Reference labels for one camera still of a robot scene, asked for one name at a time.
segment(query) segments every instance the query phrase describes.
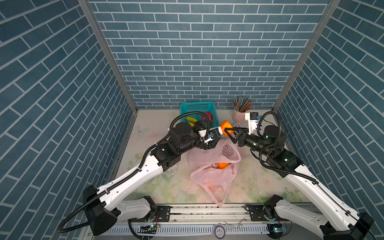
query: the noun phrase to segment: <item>blue brick wall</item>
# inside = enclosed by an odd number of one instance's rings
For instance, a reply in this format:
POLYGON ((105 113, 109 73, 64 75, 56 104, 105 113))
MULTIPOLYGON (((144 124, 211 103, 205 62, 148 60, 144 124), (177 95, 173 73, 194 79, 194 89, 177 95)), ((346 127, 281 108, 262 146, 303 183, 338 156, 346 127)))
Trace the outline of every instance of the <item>blue brick wall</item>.
POLYGON ((271 108, 328 0, 94 1, 139 108, 271 108))
POLYGON ((281 109, 297 155, 384 226, 384 1, 342 0, 281 109))
POLYGON ((0 239, 58 239, 131 114, 76 0, 0 1, 0 239))

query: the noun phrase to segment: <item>plastic bag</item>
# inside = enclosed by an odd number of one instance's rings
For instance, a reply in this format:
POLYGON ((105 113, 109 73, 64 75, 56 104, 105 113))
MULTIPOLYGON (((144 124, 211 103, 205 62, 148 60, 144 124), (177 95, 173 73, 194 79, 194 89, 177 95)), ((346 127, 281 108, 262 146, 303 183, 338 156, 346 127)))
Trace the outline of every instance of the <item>plastic bag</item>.
POLYGON ((189 154, 190 179, 202 186, 213 202, 222 206, 240 167, 241 156, 230 139, 218 141, 214 149, 195 147, 189 154), (230 163, 225 169, 213 168, 218 162, 230 163))

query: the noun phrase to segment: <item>basket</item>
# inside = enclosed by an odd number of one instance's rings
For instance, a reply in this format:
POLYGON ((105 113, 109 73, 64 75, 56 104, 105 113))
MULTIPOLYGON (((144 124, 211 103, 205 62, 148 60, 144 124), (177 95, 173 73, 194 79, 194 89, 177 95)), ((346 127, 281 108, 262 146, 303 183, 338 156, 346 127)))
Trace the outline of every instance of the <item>basket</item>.
MULTIPOLYGON (((211 101, 200 101, 200 102, 189 102, 189 103, 182 103, 180 105, 180 114, 187 113, 187 112, 192 112, 192 111, 200 111, 200 112, 209 112, 212 114, 214 117, 212 123, 211 123, 211 128, 213 127, 218 127, 219 122, 216 114, 216 108, 215 104, 211 101)), ((188 117, 195 118, 197 120, 201 120, 201 115, 197 114, 192 114, 189 115, 188 117)), ((182 118, 180 120, 181 122, 188 122, 185 118, 182 118)))

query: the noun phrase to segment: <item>floral pattern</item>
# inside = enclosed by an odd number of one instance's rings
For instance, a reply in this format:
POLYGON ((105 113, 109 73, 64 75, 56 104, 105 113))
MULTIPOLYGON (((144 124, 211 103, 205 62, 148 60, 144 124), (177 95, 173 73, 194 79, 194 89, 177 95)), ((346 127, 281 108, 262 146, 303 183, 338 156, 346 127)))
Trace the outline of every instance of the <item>floral pattern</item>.
MULTIPOLYGON (((178 114, 177 110, 140 110, 117 176, 141 161, 148 146, 166 134, 167 126, 178 114), (153 116, 149 114, 156 115, 156 125, 150 121, 153 116)), ((265 202, 273 194, 289 202, 309 202, 293 184, 262 167, 248 148, 239 148, 239 152, 242 156, 240 170, 232 182, 226 203, 265 202)), ((126 200, 150 195, 158 204, 213 203, 205 190, 189 179, 188 156, 189 152, 184 153, 180 162, 141 185, 126 200)))

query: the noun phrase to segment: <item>robotic arm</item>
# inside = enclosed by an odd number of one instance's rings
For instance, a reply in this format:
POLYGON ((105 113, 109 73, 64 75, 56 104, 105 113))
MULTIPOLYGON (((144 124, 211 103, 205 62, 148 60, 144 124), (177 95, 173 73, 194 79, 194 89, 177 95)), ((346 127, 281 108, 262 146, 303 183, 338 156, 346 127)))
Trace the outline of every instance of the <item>robotic arm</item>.
POLYGON ((123 199, 147 180, 179 162, 182 153, 194 147, 214 148, 223 132, 238 146, 249 147, 252 155, 260 161, 263 167, 279 173, 281 177, 285 177, 293 183, 322 212, 322 215, 309 212, 290 204, 280 196, 273 195, 264 204, 266 218, 291 220, 325 240, 363 239, 369 232, 374 222, 369 214, 359 214, 355 209, 346 205, 318 181, 302 160, 283 148, 286 135, 282 132, 277 113, 267 112, 262 117, 257 113, 247 113, 245 117, 248 120, 248 128, 221 129, 221 127, 216 127, 210 129, 210 123, 207 120, 198 121, 193 127, 185 122, 173 127, 179 119, 191 114, 202 115, 205 119, 209 119, 202 112, 189 112, 175 118, 171 122, 168 134, 147 149, 140 164, 99 188, 92 185, 87 187, 83 192, 85 204, 59 224, 58 232, 64 233, 90 225, 93 235, 100 235, 118 220, 132 218, 152 220, 157 206, 151 197, 145 196, 133 201, 123 201, 123 199), (275 116, 278 126, 266 126, 261 135, 260 123, 269 114, 275 116), (258 157, 253 153, 254 151, 259 152, 258 157), (262 160, 262 155, 267 156, 266 162, 262 160), (85 211, 88 222, 64 228, 65 224, 82 210, 85 211))

